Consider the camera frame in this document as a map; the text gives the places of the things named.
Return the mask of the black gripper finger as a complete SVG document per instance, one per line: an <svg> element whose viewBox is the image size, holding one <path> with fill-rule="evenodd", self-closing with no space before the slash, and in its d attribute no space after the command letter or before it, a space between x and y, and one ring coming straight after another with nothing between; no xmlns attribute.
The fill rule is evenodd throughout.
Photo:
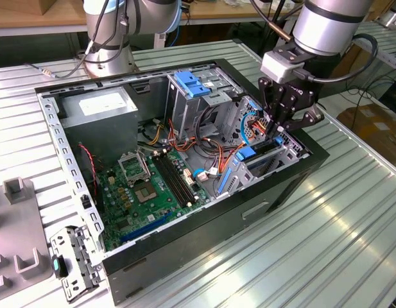
<svg viewBox="0 0 396 308"><path fill-rule="evenodd" d="M286 131L298 130L313 126L324 119L324 115L317 109L316 102L309 108L295 113L287 113L280 125Z"/></svg>
<svg viewBox="0 0 396 308"><path fill-rule="evenodd" d="M265 133L267 137L275 137L278 134L278 127L286 118L287 110L284 98L287 89L285 85L275 83L267 77L259 78L258 84L263 110L268 116Z"/></svg>

